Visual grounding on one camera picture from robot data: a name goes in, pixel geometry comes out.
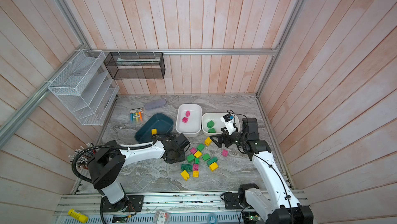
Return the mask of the green lego top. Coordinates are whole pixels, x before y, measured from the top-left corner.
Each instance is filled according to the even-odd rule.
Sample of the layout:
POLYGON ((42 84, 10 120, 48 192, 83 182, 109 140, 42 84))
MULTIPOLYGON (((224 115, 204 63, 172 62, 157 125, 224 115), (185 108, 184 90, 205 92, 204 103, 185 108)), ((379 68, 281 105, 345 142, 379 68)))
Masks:
POLYGON ((215 125, 215 123, 214 123, 213 121, 209 121, 209 122, 207 123, 207 127, 208 127, 208 128, 213 128, 214 125, 215 125))

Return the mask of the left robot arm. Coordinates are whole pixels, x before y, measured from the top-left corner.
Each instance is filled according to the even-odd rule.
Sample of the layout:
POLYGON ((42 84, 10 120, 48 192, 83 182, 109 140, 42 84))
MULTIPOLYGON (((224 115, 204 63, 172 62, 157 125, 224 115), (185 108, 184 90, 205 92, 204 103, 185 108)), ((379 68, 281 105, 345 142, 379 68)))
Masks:
POLYGON ((190 142, 185 135, 155 134, 151 141, 123 145, 115 140, 104 145, 88 144, 70 155, 74 175, 89 182, 102 195, 101 210, 110 212, 136 211, 117 178, 124 167, 148 159, 163 159, 168 164, 183 162, 190 142))

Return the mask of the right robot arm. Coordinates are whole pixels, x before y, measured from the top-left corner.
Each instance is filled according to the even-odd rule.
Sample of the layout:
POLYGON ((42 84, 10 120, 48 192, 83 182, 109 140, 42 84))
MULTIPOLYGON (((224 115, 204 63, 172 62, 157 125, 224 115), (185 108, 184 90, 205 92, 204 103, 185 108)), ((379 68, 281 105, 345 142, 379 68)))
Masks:
POLYGON ((228 113, 221 117, 222 133, 212 135, 219 147, 235 144, 247 155, 264 181, 268 196, 265 197, 256 184, 243 184, 238 189, 239 203, 243 208, 253 208, 265 224, 311 224, 314 215, 309 206, 303 206, 288 187, 277 167, 267 141, 260 139, 257 120, 245 117, 238 130, 235 117, 228 113))

